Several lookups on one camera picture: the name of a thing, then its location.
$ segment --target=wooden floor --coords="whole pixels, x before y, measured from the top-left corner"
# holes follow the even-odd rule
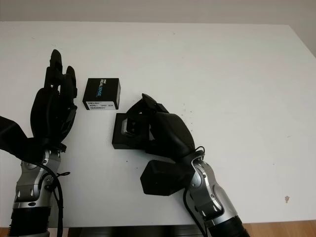
[[[315,221],[295,221],[244,224],[251,237],[316,237]],[[0,237],[7,235],[8,228],[0,228]],[[56,237],[55,231],[50,231],[50,237]]]

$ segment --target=product box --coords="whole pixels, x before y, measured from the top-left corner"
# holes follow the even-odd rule
[[[83,96],[87,110],[117,110],[120,84],[118,78],[89,78]]]

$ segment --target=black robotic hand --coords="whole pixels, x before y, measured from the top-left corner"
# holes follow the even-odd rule
[[[44,87],[38,91],[31,110],[34,137],[27,138],[16,122],[0,117],[0,149],[22,160],[9,236],[49,236],[52,193],[59,210],[57,236],[62,236],[63,195],[58,176],[69,172],[58,174],[57,169],[60,153],[66,150],[61,142],[70,132],[77,110],[75,71],[70,66],[65,74],[62,70],[61,55],[54,50]]]
[[[142,99],[126,114],[117,114],[112,144],[115,149],[141,149],[171,158],[174,163],[148,162],[140,177],[143,191],[168,196],[184,188],[185,207],[204,236],[207,230],[213,237],[249,236],[227,194],[216,182],[211,166],[203,161],[204,147],[195,148],[182,119],[170,114],[162,104],[142,94]],[[187,193],[195,211],[187,205]],[[201,215],[204,229],[194,213]]]

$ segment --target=white table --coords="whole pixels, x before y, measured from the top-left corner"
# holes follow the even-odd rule
[[[0,22],[0,114],[31,137],[30,111],[53,49],[77,76],[60,178],[68,227],[193,221],[182,192],[143,194],[154,156],[114,150],[116,111],[87,111],[88,77],[119,78],[118,112],[145,92],[180,115],[245,223],[316,219],[316,59],[289,26]],[[0,226],[20,161],[0,152]]]

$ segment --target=wire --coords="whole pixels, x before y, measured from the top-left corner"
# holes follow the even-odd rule
[[[203,227],[201,226],[201,224],[199,223],[199,221],[197,220],[197,218],[195,217],[195,215],[191,212],[191,210],[189,209],[189,206],[187,204],[187,192],[188,189],[186,188],[183,192],[183,203],[184,206],[186,207],[187,211],[189,212],[189,214],[191,215],[192,219],[194,220],[194,222],[196,223],[197,227],[199,228],[199,230],[201,231],[203,237],[207,237],[207,229],[206,229],[206,225],[205,226],[205,231],[203,230]]]
[[[58,224],[57,224],[57,237],[62,237],[63,235],[63,208],[64,208],[64,199],[63,199],[63,191],[61,189],[61,185],[60,182],[58,180],[59,176],[65,176],[70,174],[69,172],[65,172],[62,174],[58,174],[57,175],[47,166],[43,165],[42,163],[38,163],[35,162],[34,165],[37,165],[38,167],[44,169],[47,171],[48,174],[50,174],[53,177],[53,183],[56,185],[57,191],[58,191],[58,196],[59,198],[57,198],[57,195],[55,193],[55,190],[53,190],[56,202],[57,202],[57,206],[58,206]]]
[[[204,146],[199,146],[199,147],[197,147],[197,148],[196,148],[196,151],[197,151],[198,149],[200,149],[200,148],[202,148],[203,153],[204,153],[204,155],[205,155],[205,148],[204,148]]]

